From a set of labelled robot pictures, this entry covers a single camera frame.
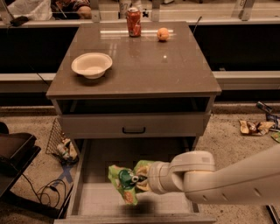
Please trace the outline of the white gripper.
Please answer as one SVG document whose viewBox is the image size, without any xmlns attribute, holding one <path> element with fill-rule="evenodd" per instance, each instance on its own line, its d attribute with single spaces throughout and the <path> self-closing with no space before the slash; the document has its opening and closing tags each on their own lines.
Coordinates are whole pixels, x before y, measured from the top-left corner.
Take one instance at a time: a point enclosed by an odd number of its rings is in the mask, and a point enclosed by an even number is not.
<svg viewBox="0 0 280 224">
<path fill-rule="evenodd" d="M 166 162 L 155 162 L 150 166 L 142 166 L 136 170 L 136 175 L 148 177 L 148 184 L 137 183 L 136 188 L 142 192 L 151 190 L 156 194 L 182 192 L 184 170 L 180 165 Z"/>
</svg>

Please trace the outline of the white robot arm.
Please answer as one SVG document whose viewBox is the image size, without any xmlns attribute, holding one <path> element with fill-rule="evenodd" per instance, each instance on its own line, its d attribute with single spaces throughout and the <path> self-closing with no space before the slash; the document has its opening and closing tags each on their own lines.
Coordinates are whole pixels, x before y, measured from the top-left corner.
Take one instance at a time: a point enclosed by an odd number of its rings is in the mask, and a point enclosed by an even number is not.
<svg viewBox="0 0 280 224">
<path fill-rule="evenodd" d="M 181 192 L 198 204 L 277 205 L 280 146 L 274 145 L 219 170 L 210 152 L 185 152 L 170 163 L 152 163 L 147 182 L 152 193 Z"/>
</svg>

